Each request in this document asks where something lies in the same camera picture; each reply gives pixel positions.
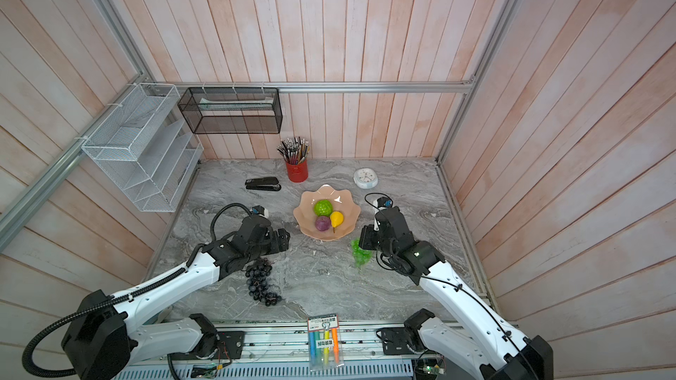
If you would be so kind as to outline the green fake grape bunch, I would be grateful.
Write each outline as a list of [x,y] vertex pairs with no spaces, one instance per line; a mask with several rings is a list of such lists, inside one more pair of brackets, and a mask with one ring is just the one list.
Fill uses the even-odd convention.
[[369,250],[364,250],[359,246],[359,240],[354,239],[350,243],[352,249],[352,256],[355,262],[356,268],[361,268],[364,265],[368,264],[373,258],[373,252]]

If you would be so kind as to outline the black fake grape bunch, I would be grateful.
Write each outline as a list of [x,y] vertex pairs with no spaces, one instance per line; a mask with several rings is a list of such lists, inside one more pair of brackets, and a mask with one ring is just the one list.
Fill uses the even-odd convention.
[[276,306],[282,301],[282,296],[273,290],[269,282],[271,272],[272,264],[267,258],[260,258],[245,269],[248,294],[265,306]]

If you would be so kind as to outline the yellow fake lemon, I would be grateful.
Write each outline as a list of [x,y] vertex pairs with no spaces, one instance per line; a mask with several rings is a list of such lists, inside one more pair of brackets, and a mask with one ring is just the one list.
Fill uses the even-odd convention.
[[344,215],[340,211],[334,211],[329,216],[331,226],[335,229],[344,223]]

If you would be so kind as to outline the purple fake fruit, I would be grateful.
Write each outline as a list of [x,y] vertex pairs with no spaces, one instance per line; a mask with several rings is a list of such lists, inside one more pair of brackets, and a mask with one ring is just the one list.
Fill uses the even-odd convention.
[[327,232],[332,228],[332,222],[329,216],[318,216],[314,226],[319,232]]

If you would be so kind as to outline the pink scalloped fruit bowl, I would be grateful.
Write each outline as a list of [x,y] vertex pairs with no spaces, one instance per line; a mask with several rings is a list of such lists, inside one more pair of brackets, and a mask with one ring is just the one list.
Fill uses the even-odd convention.
[[349,190],[335,190],[329,185],[302,193],[293,211],[301,232],[320,241],[335,241],[352,234],[360,214],[361,208]]

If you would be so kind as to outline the green bumpy fake fruit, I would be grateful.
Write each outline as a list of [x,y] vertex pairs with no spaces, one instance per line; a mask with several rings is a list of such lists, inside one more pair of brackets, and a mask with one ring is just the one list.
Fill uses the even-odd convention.
[[334,208],[330,200],[319,200],[313,205],[313,212],[316,216],[330,216]]

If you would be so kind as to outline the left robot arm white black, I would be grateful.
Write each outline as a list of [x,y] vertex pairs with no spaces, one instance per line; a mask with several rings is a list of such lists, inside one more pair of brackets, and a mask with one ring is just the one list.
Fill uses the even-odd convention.
[[[288,250],[290,233],[274,229],[266,209],[255,206],[245,213],[239,229],[198,244],[187,261],[164,274],[112,295],[97,290],[86,296],[76,312],[28,342],[21,357],[24,370],[38,378],[112,379],[130,364],[162,355],[192,354],[199,359],[224,355],[218,329],[201,313],[158,327],[146,323],[183,297],[222,281],[252,261]],[[66,330],[61,346],[71,366],[42,368],[33,353],[60,328]]]

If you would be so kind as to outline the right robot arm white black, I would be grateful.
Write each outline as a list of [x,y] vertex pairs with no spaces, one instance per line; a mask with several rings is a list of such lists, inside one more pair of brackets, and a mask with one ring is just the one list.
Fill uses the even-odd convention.
[[414,345],[443,355],[475,379],[551,379],[554,352],[542,337],[528,337],[499,316],[461,279],[443,253],[415,239],[400,209],[387,198],[373,202],[374,222],[359,246],[377,251],[385,268],[408,277],[434,297],[464,332],[422,309],[405,322]]

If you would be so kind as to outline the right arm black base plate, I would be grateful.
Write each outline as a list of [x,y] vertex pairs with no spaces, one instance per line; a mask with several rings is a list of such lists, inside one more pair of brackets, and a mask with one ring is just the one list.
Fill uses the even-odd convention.
[[417,355],[426,350],[417,331],[408,327],[384,327],[376,331],[385,355]]

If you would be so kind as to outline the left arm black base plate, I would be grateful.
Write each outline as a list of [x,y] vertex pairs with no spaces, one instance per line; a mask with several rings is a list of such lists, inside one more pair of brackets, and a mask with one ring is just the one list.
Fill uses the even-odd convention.
[[238,360],[241,359],[244,339],[243,331],[218,331],[216,334],[206,334],[191,351],[172,354],[172,359],[221,362]]

